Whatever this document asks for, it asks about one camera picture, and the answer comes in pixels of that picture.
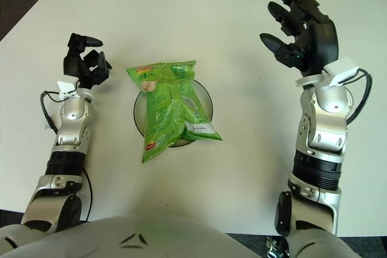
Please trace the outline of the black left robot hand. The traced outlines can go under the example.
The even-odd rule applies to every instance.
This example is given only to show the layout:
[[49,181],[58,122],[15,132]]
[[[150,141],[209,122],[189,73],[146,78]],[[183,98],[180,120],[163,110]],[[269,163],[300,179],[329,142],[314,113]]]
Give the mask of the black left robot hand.
[[68,52],[63,60],[63,73],[66,76],[76,77],[79,87],[91,89],[100,85],[109,78],[112,66],[106,60],[103,51],[91,50],[84,57],[86,47],[101,47],[99,39],[72,33],[68,41]]

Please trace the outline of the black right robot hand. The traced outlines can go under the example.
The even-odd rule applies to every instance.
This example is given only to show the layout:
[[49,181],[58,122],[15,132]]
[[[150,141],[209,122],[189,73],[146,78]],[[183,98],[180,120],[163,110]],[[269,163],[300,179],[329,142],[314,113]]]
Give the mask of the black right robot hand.
[[281,30],[294,37],[285,43],[272,34],[261,33],[262,43],[275,59],[288,68],[298,69],[302,76],[320,74],[325,65],[338,59],[339,44],[334,22],[319,10],[316,0],[281,0],[289,10],[270,1],[268,11]]

